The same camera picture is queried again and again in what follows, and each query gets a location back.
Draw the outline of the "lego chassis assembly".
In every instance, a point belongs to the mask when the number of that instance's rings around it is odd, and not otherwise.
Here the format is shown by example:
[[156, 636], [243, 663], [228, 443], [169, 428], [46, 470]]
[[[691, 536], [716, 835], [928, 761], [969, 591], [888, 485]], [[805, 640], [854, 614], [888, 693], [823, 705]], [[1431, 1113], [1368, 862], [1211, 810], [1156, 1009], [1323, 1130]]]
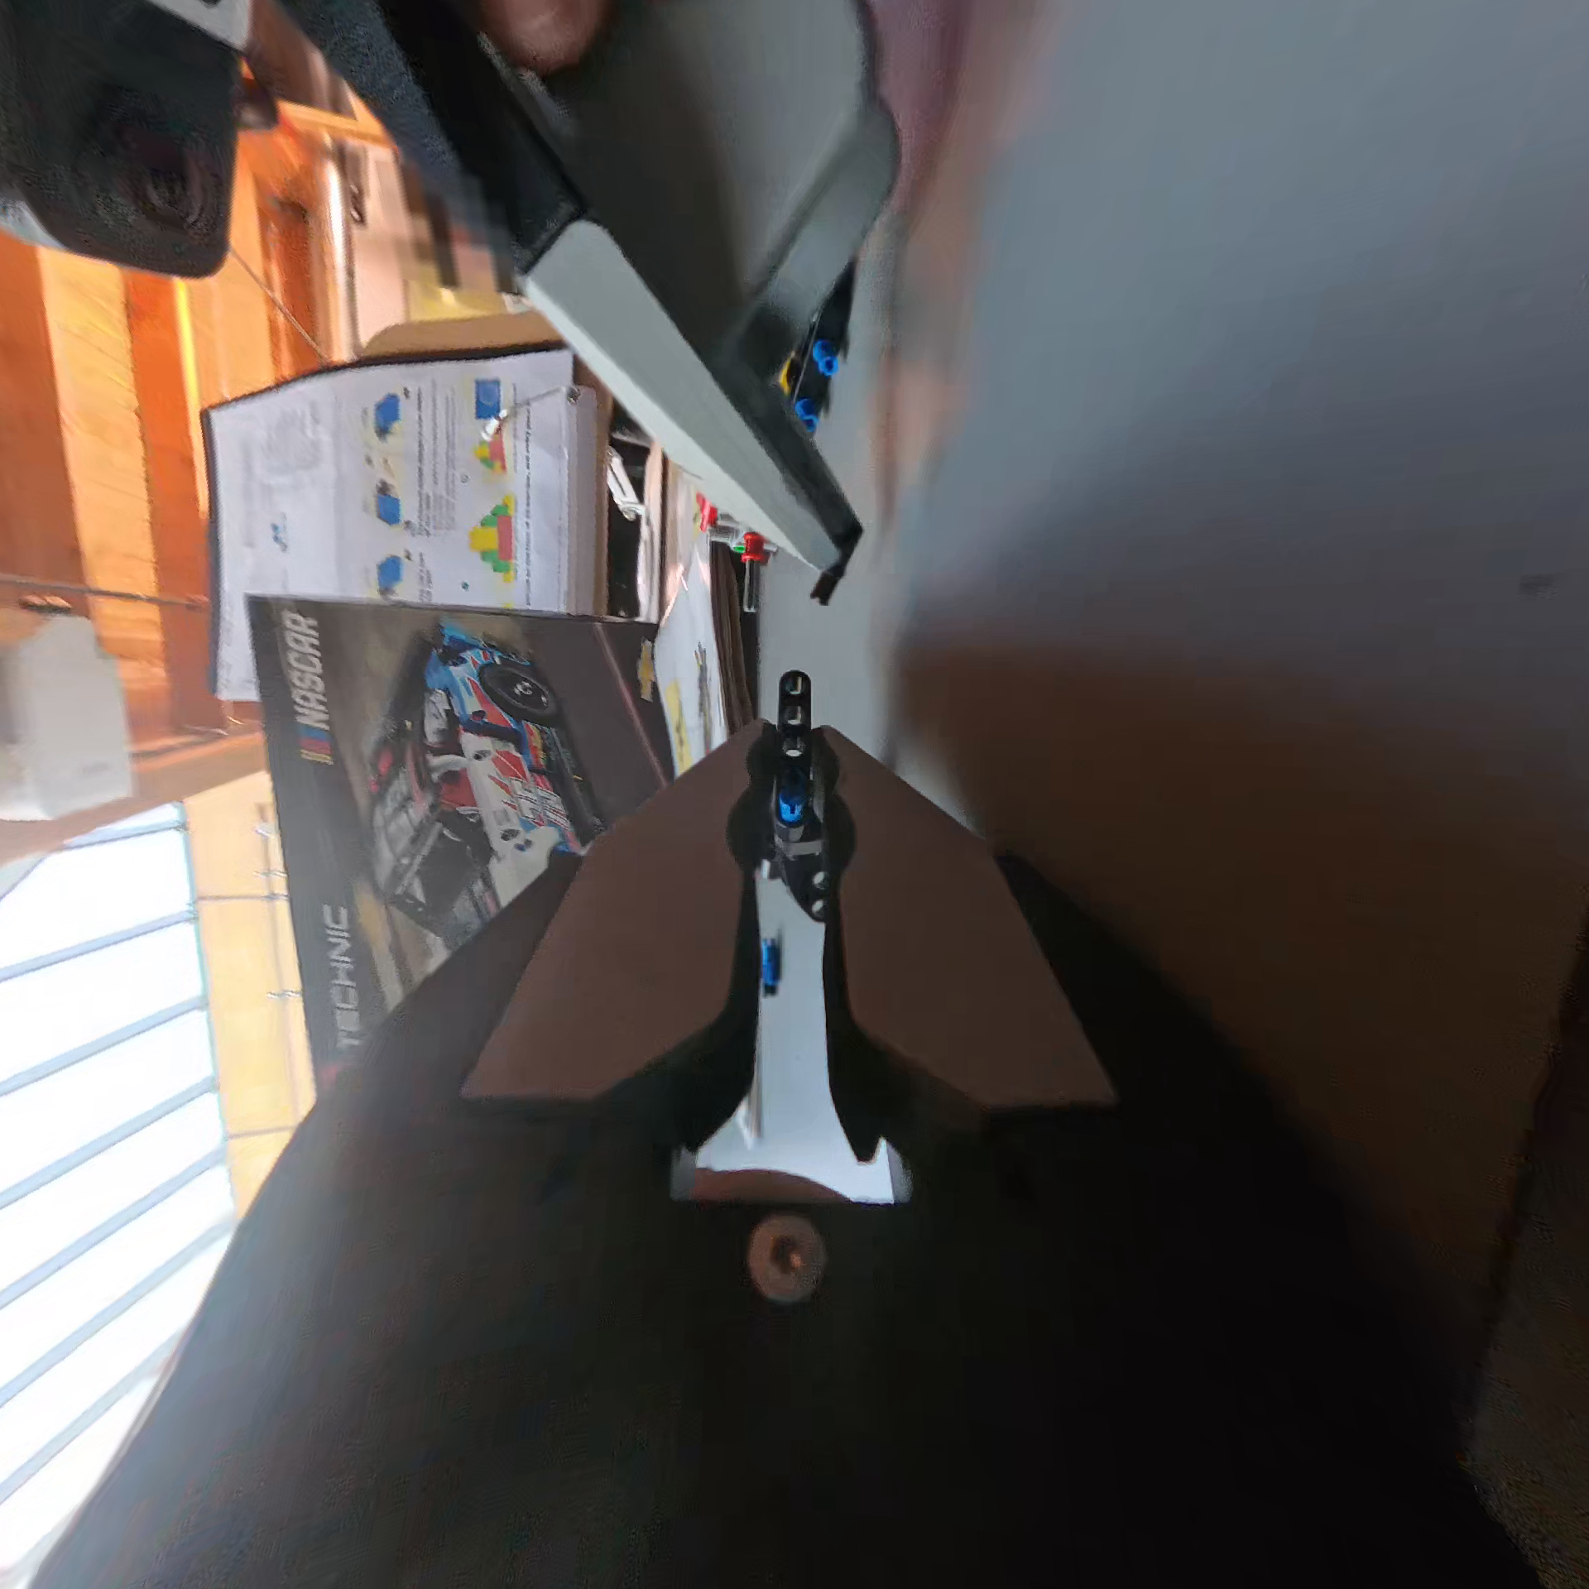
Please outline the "lego chassis assembly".
[[744, 534], [812, 572], [810, 600], [829, 606], [861, 548], [861, 517], [820, 449], [833, 387], [848, 358], [856, 266], [814, 309], [784, 324], [757, 305], [702, 358], [701, 455], [691, 472]]

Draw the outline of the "white wall-mounted device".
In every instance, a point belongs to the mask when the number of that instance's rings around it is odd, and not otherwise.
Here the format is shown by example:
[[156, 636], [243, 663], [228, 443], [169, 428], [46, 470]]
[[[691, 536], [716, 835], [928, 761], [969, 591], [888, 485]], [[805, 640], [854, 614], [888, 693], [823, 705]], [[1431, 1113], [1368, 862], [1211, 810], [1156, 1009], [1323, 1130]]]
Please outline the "white wall-mounted device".
[[133, 795], [127, 697], [88, 618], [3, 612], [3, 820], [61, 822]]

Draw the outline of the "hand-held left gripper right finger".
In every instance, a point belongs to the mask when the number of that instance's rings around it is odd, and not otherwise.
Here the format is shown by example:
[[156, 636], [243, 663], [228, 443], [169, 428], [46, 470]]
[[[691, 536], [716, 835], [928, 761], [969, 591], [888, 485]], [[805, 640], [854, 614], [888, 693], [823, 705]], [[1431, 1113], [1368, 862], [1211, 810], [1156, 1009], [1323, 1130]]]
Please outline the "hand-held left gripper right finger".
[[837, 729], [827, 1085], [859, 1160], [1120, 1102], [992, 848]]

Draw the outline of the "black lego set box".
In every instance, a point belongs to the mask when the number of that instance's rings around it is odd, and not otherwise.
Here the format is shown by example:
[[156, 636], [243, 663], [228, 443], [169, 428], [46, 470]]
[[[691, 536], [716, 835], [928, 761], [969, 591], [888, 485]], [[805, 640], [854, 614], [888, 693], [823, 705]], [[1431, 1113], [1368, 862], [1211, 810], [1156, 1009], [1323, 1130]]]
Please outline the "black lego set box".
[[674, 778], [657, 625], [250, 597], [313, 1073]]

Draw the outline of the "black pinned lego liftarm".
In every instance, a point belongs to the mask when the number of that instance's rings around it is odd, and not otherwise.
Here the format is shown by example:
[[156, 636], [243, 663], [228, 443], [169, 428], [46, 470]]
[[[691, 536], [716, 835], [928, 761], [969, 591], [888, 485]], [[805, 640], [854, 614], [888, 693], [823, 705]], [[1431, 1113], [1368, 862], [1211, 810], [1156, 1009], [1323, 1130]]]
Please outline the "black pinned lego liftarm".
[[831, 845], [827, 786], [814, 729], [814, 693], [806, 672], [782, 676], [774, 727], [778, 754], [769, 795], [769, 875], [818, 926], [831, 916]]

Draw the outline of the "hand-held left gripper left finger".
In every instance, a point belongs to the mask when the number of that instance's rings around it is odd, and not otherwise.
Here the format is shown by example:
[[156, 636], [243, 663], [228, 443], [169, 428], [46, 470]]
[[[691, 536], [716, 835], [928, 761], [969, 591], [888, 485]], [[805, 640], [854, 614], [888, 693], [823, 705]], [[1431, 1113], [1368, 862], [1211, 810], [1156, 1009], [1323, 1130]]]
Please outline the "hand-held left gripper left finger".
[[763, 748], [742, 729], [593, 845], [466, 1102], [610, 1111], [676, 1149], [729, 1123], [757, 1066]]

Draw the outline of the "person's right hand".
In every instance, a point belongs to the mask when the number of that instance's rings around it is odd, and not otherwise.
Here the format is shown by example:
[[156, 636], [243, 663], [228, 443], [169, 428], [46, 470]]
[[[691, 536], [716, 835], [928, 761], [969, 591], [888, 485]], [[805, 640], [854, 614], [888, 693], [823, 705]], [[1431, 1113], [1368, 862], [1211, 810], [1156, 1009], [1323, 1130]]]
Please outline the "person's right hand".
[[477, 3], [477, 27], [515, 69], [549, 77], [578, 67], [604, 39], [612, 3]]

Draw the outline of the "skylight window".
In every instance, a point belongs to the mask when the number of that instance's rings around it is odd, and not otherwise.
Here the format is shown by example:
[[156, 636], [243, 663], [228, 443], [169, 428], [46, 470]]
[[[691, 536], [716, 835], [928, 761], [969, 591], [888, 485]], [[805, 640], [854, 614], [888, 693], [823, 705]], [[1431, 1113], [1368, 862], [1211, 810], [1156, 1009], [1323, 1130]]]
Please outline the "skylight window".
[[3, 1565], [27, 1584], [131, 1435], [237, 1225], [186, 814], [4, 886]]

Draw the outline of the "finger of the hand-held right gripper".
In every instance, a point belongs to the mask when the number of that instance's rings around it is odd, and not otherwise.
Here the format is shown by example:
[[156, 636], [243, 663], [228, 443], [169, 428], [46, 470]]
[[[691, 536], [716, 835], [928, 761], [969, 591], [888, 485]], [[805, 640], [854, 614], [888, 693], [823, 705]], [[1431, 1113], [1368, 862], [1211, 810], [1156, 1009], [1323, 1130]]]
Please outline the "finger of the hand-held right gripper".
[[585, 207], [528, 298], [827, 604], [861, 519], [780, 373], [901, 169], [869, 7], [612, 5], [576, 67], [523, 86]]

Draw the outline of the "white instruction booklet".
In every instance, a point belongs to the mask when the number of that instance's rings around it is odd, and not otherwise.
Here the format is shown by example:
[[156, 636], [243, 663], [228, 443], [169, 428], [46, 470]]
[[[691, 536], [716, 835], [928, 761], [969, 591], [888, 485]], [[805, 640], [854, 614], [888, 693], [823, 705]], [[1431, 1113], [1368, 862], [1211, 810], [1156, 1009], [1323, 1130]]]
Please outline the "white instruction booklet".
[[746, 591], [763, 570], [746, 563], [738, 523], [670, 459], [649, 478], [648, 512], [659, 540], [663, 619], [653, 644], [655, 689], [672, 771], [682, 778], [759, 714]]

